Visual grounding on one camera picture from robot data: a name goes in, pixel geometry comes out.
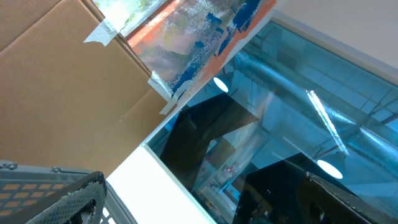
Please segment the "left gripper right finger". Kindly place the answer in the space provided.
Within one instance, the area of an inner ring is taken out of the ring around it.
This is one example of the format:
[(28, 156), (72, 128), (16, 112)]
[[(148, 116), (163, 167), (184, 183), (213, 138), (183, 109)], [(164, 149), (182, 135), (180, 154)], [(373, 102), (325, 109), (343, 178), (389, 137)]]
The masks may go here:
[(305, 223), (397, 224), (396, 218), (310, 172), (298, 186), (297, 200)]

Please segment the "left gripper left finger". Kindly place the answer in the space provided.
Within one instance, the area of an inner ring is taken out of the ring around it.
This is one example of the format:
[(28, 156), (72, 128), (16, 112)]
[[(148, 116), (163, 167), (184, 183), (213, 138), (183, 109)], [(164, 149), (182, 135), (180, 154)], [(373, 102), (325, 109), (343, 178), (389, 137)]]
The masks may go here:
[(95, 223), (102, 219), (107, 186), (96, 171), (37, 203), (1, 218), (2, 224)]

